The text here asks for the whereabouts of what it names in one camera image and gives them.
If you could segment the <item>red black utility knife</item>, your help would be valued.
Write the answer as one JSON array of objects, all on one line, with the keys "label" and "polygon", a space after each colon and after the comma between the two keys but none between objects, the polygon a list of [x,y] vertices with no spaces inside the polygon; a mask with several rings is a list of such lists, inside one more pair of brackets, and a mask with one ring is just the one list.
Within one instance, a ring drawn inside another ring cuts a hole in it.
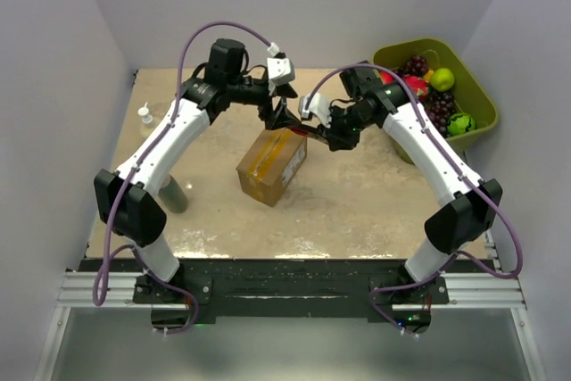
[{"label": "red black utility knife", "polygon": [[294,132],[296,135],[302,136],[302,137],[307,137],[307,134],[309,132],[317,132],[319,134],[322,134],[322,132],[318,129],[318,128],[313,128],[313,127],[308,127],[308,128],[294,128],[291,127],[290,130],[292,132]]}]

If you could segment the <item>brown cardboard express box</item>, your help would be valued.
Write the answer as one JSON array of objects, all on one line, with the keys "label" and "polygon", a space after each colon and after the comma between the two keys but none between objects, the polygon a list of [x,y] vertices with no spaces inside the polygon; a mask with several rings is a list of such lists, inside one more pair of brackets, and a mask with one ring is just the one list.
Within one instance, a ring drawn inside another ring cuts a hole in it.
[{"label": "brown cardboard express box", "polygon": [[263,130],[236,167],[242,191],[273,207],[307,156],[308,139],[282,128]]}]

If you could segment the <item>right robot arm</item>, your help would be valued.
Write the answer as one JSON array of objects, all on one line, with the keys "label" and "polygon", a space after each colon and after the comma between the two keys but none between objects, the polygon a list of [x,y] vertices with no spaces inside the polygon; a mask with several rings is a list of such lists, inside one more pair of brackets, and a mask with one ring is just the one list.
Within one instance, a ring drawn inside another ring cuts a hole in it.
[{"label": "right robot arm", "polygon": [[416,303],[428,294],[428,281],[491,228],[502,189],[497,180],[483,180],[463,162],[404,79],[393,74],[392,81],[384,83],[376,75],[380,70],[368,62],[337,69],[350,98],[348,106],[334,106],[313,89],[299,102],[294,129],[328,144],[331,151],[341,151],[353,149],[361,132],[376,125],[425,176],[440,208],[425,222],[425,239],[404,264],[407,276],[397,282],[402,300]]}]

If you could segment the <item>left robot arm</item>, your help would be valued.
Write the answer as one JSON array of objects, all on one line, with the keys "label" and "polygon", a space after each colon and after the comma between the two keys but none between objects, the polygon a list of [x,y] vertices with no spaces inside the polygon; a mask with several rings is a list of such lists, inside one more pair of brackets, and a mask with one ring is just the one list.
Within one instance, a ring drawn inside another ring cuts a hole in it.
[{"label": "left robot arm", "polygon": [[164,302],[176,302],[185,292],[177,276],[178,258],[163,234],[165,211],[155,197],[163,180],[184,151],[231,104],[257,107],[269,129],[298,129],[305,120],[319,119],[329,127],[328,103],[312,90],[300,101],[298,115],[290,113],[286,98],[297,94],[291,84],[294,66],[275,43],[267,44],[268,58],[261,78],[248,75],[249,58],[243,43],[219,38],[209,58],[188,80],[181,80],[176,98],[159,125],[141,146],[115,171],[95,176],[95,196],[105,236],[123,236],[132,245],[145,269],[154,274],[154,293]]}]

